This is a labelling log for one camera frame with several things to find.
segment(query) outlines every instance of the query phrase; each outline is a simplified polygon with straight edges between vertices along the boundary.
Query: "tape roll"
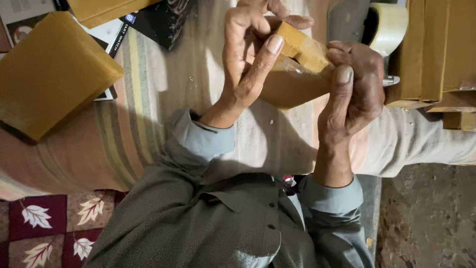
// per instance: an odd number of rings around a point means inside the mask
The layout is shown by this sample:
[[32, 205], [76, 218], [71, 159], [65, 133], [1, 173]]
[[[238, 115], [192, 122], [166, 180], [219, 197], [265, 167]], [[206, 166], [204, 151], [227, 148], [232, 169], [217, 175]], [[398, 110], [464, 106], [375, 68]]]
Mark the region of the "tape roll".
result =
[[407, 27], [408, 11], [405, 6], [371, 3], [362, 42], [380, 55], [388, 56], [402, 42]]

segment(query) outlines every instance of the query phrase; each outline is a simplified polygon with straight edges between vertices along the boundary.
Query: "leaf pattern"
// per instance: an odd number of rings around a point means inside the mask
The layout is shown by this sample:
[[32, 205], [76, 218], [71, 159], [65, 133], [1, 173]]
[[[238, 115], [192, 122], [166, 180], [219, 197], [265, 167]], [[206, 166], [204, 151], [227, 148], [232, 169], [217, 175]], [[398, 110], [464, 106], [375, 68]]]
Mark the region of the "leaf pattern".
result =
[[30, 221], [30, 224], [33, 226], [33, 228], [36, 225], [39, 225], [43, 228], [52, 228], [50, 223], [47, 221], [47, 219], [50, 219], [51, 216], [45, 213], [46, 211], [48, 211], [48, 209], [49, 208], [42, 208], [40, 206], [31, 205], [28, 207], [24, 207], [21, 214], [25, 218], [25, 223], [27, 221]]
[[23, 260], [27, 263], [26, 268], [35, 268], [36, 266], [45, 266], [47, 259], [50, 259], [50, 254], [53, 251], [53, 246], [48, 243], [39, 244], [31, 250], [25, 251], [28, 257]]
[[96, 216], [98, 214], [102, 214], [102, 208], [104, 207], [104, 201], [102, 198], [93, 198], [86, 203], [81, 204], [83, 209], [78, 212], [79, 215], [82, 215], [81, 219], [79, 220], [78, 225], [83, 225], [87, 223], [90, 219], [96, 221]]
[[81, 260], [84, 258], [87, 258], [89, 253], [91, 252], [91, 245], [94, 244], [94, 242], [89, 241], [87, 238], [81, 238], [78, 239], [74, 242], [74, 255], [78, 255]]

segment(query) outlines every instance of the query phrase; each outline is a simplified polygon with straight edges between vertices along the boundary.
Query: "blue cuff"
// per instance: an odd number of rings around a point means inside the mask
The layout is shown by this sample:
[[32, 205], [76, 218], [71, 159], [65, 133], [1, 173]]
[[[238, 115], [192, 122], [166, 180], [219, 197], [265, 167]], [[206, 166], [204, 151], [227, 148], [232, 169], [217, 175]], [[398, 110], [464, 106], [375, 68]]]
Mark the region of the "blue cuff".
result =
[[235, 149], [235, 126], [221, 129], [192, 121], [190, 109], [176, 110], [168, 124], [175, 140], [192, 154], [211, 160]]
[[364, 202], [362, 186], [355, 175], [346, 187], [330, 188], [316, 182], [309, 174], [299, 184], [299, 190], [305, 205], [327, 213], [347, 213]]

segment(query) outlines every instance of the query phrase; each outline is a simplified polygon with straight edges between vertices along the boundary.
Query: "packing tape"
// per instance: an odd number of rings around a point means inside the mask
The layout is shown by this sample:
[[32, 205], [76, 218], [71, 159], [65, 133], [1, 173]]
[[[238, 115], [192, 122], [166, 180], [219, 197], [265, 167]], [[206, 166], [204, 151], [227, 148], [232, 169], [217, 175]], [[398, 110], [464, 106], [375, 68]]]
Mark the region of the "packing tape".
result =
[[371, 3], [369, 12], [376, 12], [378, 25], [370, 48], [382, 56], [390, 55], [402, 42], [408, 27], [408, 11], [397, 4]]

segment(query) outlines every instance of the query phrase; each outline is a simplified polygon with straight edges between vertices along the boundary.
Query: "concrete floor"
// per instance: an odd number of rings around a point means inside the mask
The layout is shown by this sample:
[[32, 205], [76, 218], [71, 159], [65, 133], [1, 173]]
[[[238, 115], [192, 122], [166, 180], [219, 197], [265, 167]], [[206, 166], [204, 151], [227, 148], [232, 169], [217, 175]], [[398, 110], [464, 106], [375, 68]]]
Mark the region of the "concrete floor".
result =
[[476, 166], [411, 165], [382, 180], [376, 267], [476, 267]]

